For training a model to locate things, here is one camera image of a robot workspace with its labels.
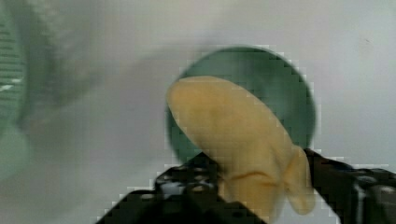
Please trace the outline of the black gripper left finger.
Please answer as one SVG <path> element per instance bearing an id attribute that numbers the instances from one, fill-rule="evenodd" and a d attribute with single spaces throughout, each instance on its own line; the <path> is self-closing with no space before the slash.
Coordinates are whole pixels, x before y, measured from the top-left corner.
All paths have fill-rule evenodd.
<path id="1" fill-rule="evenodd" d="M 124 196 L 95 224 L 266 224 L 219 196 L 219 168 L 200 153 L 159 175 L 151 190 Z"/>

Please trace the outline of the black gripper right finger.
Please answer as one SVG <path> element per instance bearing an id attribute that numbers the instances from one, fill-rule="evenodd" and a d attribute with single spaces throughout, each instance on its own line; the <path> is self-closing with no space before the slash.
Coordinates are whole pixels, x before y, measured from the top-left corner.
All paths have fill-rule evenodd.
<path id="1" fill-rule="evenodd" d="M 396 224 L 393 172 L 353 168 L 308 148 L 304 153 L 313 188 L 339 217 L 341 224 Z"/>

